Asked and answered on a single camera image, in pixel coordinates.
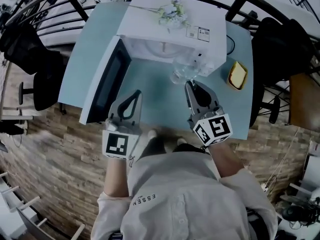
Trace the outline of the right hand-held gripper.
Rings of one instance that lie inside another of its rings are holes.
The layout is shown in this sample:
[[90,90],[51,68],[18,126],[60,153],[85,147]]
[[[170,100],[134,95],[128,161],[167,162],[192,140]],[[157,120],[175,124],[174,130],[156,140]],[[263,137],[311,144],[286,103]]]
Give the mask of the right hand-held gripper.
[[184,91],[191,110],[187,122],[204,146],[223,142],[233,134],[229,115],[212,89],[199,81],[188,80]]

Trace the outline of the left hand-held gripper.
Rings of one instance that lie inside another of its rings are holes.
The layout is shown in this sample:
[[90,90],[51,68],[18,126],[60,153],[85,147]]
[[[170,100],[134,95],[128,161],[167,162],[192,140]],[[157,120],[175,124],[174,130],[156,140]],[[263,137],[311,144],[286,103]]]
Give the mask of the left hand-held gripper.
[[129,160],[140,139],[143,94],[136,89],[118,97],[111,105],[102,131],[102,154],[108,158]]

